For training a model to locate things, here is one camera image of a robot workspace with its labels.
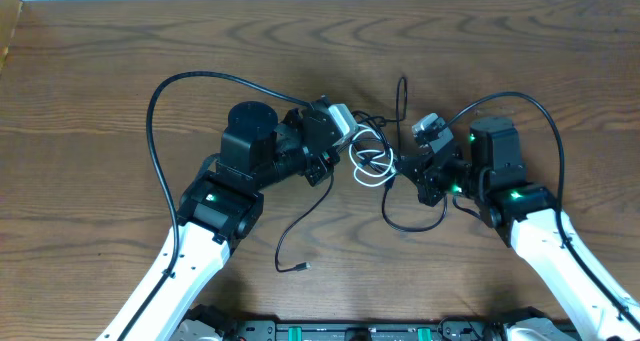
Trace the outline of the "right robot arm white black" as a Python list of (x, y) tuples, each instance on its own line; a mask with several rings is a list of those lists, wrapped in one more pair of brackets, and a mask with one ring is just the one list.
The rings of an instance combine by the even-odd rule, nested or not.
[(445, 195), (472, 200), (479, 218), (540, 276), (582, 339), (636, 340), (639, 304), (586, 247), (557, 196), (527, 178), (519, 134), (504, 117), (470, 126), (470, 160), (453, 133), (432, 113), (412, 128), (423, 155), (404, 157), (396, 168), (417, 188), (421, 203)]

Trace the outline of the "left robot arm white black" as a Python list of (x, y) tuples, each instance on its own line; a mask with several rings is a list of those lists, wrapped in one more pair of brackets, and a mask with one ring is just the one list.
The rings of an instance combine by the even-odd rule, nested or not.
[(219, 153), (184, 191), (160, 253), (103, 340), (167, 340), (204, 286), (263, 212), (263, 189), (292, 175), (315, 186), (330, 178), (338, 148), (356, 131), (344, 104), (320, 99), (278, 118), (258, 101), (234, 106)]

